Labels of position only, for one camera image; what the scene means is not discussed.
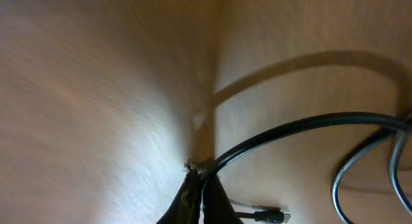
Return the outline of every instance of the black wire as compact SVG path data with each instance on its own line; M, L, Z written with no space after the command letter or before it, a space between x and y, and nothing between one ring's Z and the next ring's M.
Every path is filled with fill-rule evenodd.
M203 183L203 188L207 185L207 182L210 178L216 176L218 171L226 166L228 163L231 163L238 157L246 154L247 152L274 140L278 140L280 138L290 136L296 133L300 133L303 131L308 131L311 129L316 129L320 127L327 127L327 126L336 126L336 125L343 125L343 124L375 124L385 127L385 129L376 132L374 135L367 138L365 141L361 143L351 154L348 158L348 161L343 165L341 170L338 171L331 189L332 195L332 202L335 210L337 211L339 217L347 224L351 224L352 222L343 214L340 206L339 201L337 198L337 188L339 186L339 182L342 179L344 173L349 169L353 163L356 162L360 157L364 156L370 149L372 149L377 144L381 143L381 141L385 140L386 138L392 136L394 133L397 134L395 139L395 145L393 148L393 155L390 160L389 164L389 177L392 183L392 186L397 193L398 198L404 204L406 209L410 211L411 205L407 201L402 189L399 186L397 176L396 176L396 169L397 164L400 158L400 154L404 147L404 144L407 140L407 136L409 134L409 124L391 116L375 114L375 113L363 113L363 112L347 112L347 113L332 113L327 115L319 115L310 118L304 118L301 120L297 120L295 122L291 122L288 124L283 124L279 127L275 127L264 133L256 135L239 145L233 147L232 149L228 150L226 153L223 153L219 158L217 158L214 162L214 167L210 169L208 172L204 173L201 182Z
M252 213L245 213L245 212L236 212L236 215L239 218L248 218L248 219L255 219L255 214Z
M406 120L406 123L408 125L410 125L412 123L412 118ZM338 216L340 217L340 219L346 223L346 224L353 224L352 221L349 220L348 217L346 217L346 215L343 213L341 206L339 205L339 199L338 199L338 188L339 188L339 184L344 176L344 174L346 173L346 171L348 171L352 165L360 158L362 158L366 153L368 153L369 151L371 151L374 147L378 146L379 144L381 144L383 141L387 140L388 138L394 136L397 132L390 130L390 129L380 129L378 131L376 131L375 133L373 133L372 135L370 135L369 137L367 137L365 140L363 140L360 144L358 144L357 147L355 147L354 149L352 149L352 151L346 155L345 159L342 161L342 163L339 166L339 170L337 171L333 182L332 182L332 186L331 186L331 198L332 198L332 204L333 207L336 211L336 213L338 214ZM399 149L399 145L397 145L398 147L394 146L393 148L393 152L395 150L402 150L404 143L402 144L402 146ZM405 208L409 211L410 208L408 209L408 206L410 207L410 204L405 196L405 194L402 192L402 189L400 189L398 180L396 178L396 168L391 168L389 167L388 172L389 172L389 177L391 175L395 176L394 180L391 180L391 184L392 186L396 186L397 188L399 188L398 191L400 191L402 193L401 196L398 195L399 200L402 202L402 204L404 204Z

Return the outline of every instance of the wire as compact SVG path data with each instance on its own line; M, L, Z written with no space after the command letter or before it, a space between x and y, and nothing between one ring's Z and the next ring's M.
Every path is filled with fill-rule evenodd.
M335 208L339 217L346 224L352 224L352 222L344 215L341 207L339 205L339 200L337 197L337 189L344 173L362 156L373 149L376 145L383 142L385 139L396 134L395 143L393 147L393 152L389 162L389 179L391 184L402 204L405 208L412 214L412 206L408 202L405 194L400 188L397 179L397 165L402 153L402 149L406 143L409 135L409 124L405 123L395 117L388 115L381 115L376 113L363 113L363 112L346 112L346 113L332 113L327 115L318 115L315 117L304 118L297 120L295 122L290 122L283 124L279 127L275 127L268 131L265 131L259 135L253 136L252 138L245 140L244 142L238 144L232 149L223 153L214 162L214 165L201 177L201 183L203 188L207 185L208 181L215 177L220 169L222 169L227 164L233 162L235 159L243 156L249 151L278 140L283 137L294 135L303 131L308 131L311 129L316 129L320 127L336 126L343 124L374 124L385 127L365 139L361 144L359 144L346 158L341 168L338 170L331 188L331 197L333 207Z
M248 218L248 219L254 219L255 218L255 214L246 213L246 212L236 212L236 215L239 218Z
M410 125L412 123L412 118L406 120L406 123L408 125ZM332 198L332 204L333 207L336 211L336 213L338 214L338 216L340 217L340 219L346 223L346 224L352 224L353 222L349 220L348 217L346 217L346 215L343 213L341 206L339 205L339 199L338 199L338 188L339 188L339 184L344 176L344 174L346 173L346 171L348 171L352 165L360 158L362 158L366 153L368 153L369 151L371 151L374 147L378 146L379 144L381 144L383 141L387 140L388 138L394 136L397 132L396 131L392 131L390 129L380 129L378 131L376 131L375 133L373 133L372 135L370 135L369 137L367 137L365 140L363 140L360 144L358 144L354 149L352 149L352 151L346 155L346 157L344 158L344 160L342 161L342 163L339 166L339 170L337 171L333 182L332 182L332 186L331 186L331 198ZM397 141L397 139L399 139L400 137L396 137L395 138L395 144L399 143L399 141ZM396 145L393 148L393 152L395 151L395 148L397 150L402 150L404 143L402 145ZM395 176L394 180L391 180L391 184L392 186L396 186L397 188L399 188L398 191L400 191L402 193L401 196L398 195L399 200L402 202L402 204L404 204L405 208L410 212L410 204L407 201L407 198L405 196L405 194L402 192L402 189L400 189L400 186L398 184L398 180L396 177L396 168L391 168L389 167L388 172L389 172L389 177Z

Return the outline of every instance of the black cable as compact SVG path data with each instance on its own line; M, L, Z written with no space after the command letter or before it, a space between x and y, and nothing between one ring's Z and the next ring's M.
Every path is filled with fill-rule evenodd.
M290 214L284 214L280 210L255 211L253 214L236 212L236 215L238 218L254 219L256 222L273 224L288 223L290 219Z
M410 125L412 123L412 118L406 120L406 123ZM379 144L381 144L383 141L387 140L388 138L394 136L396 133L397 133L396 131L385 129L385 128L376 131L375 133L367 137L365 140L363 140L360 144L358 144L354 149L352 149L352 151L346 155L346 157L343 159L342 163L340 164L339 170L337 171L335 177L333 178L333 182L331 186L331 198L332 198L332 204L333 204L333 207L336 213L338 214L338 216L344 223L346 224L353 223L352 221L349 220L348 217L346 217L346 215L343 213L341 209L341 206L339 205L338 188L339 188L339 184L344 174L346 173L346 171L348 171L352 167L352 165L358 159L362 158L366 153L371 151L374 147L378 146ZM395 178L396 178L396 171L397 170L395 168L389 167L388 169L389 175L392 174L395 176ZM402 204L404 204L404 206L407 209L407 205L409 204L409 202L407 201L406 196L403 194L402 190L400 189L397 178L395 180L391 180L391 184L392 186L395 185L397 186L397 188L399 188L399 191L402 193L402 196L398 196L398 198L401 200Z
M397 196L404 204L404 206L408 209L411 208L410 203L407 201L402 189L400 188L396 176L396 169L400 154L404 147L404 144L407 140L407 136L409 134L409 124L391 116L381 115L381 114L374 114L374 113L363 113L363 112L347 112L347 113L332 113L327 115L319 115L310 118L304 118L301 120L297 120L295 122L291 122L288 124L283 124L279 127L275 127L264 133L256 135L239 145L233 147L232 149L228 150L226 153L223 153L219 158L217 158L214 162L214 167L210 169L208 172L204 173L201 182L203 183L203 188L207 184L210 178L216 176L218 171L226 166L228 163L231 163L236 158L246 154L247 152L274 140L278 140L280 138L290 136L296 133L300 133L303 131L308 131L311 129L316 129L320 127L327 127L327 126L336 126L336 125L343 125L343 124L375 124L385 127L386 129L380 130L374 135L367 138L365 141L359 145L359 148L354 151L355 154L349 159L349 163L347 162L345 167L343 165L342 169L339 170L337 176L335 177L335 181L332 183L332 201L335 210L337 211L338 215L341 217L343 221L347 224L352 222L343 214L339 202L337 199L337 186L343 174L349 169L349 167L356 162L360 157L365 155L371 148L375 145L386 139L387 137L393 135L393 133L397 134L395 139L395 145L393 148L393 155L391 157L390 165L389 165L389 177L391 179L391 183Z

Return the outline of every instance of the wooden surface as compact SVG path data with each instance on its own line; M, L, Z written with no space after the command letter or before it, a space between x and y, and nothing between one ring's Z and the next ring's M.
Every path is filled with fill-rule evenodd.
M0 0L0 222L154 223L188 158L311 115L406 109L411 3ZM282 207L292 224L338 224L332 174L375 128L282 139L221 180L231 199ZM412 220L391 192L388 151L343 179L356 223ZM399 172L408 193L411 154Z

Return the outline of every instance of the black object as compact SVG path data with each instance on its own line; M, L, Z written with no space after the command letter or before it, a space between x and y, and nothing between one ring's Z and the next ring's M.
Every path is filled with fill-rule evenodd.
M287 223L290 219L290 214L284 214L279 209L255 211L253 214L237 212L239 218L251 218L260 223L281 224Z
M410 122L412 121L408 120L405 122L404 119L395 118L388 115L347 112L304 118L302 120L284 124L265 131L264 133L256 135L240 143L236 147L233 147L221 155L215 160L214 165L205 174L199 175L197 171L192 172L192 170L190 170L189 174L186 176L182 188L179 190L178 195L172 202L170 209L158 223L198 223L201 198L203 198L203 211L205 214L204 223L241 223L239 217L236 216L236 213L230 205L229 199L227 198L218 177L216 176L220 169L245 153L271 141L311 129L343 124L375 124L383 126L384 129L371 135L360 145L358 145L347 156L342 164L342 167L338 170L338 173L332 183L331 197L333 207L339 217L346 224L352 224L352 222L343 214L337 197L337 188L341 178L344 176L344 173L353 163L355 163L357 159L366 154L371 147L392 136L395 136L395 141L389 161L389 180L396 195L398 196L398 199L412 214L412 206L400 188L396 173L400 155L409 136ZM275 213L264 212L261 213L260 218L254 219L256 219L256 221L279 221L275 220L276 218L277 216Z

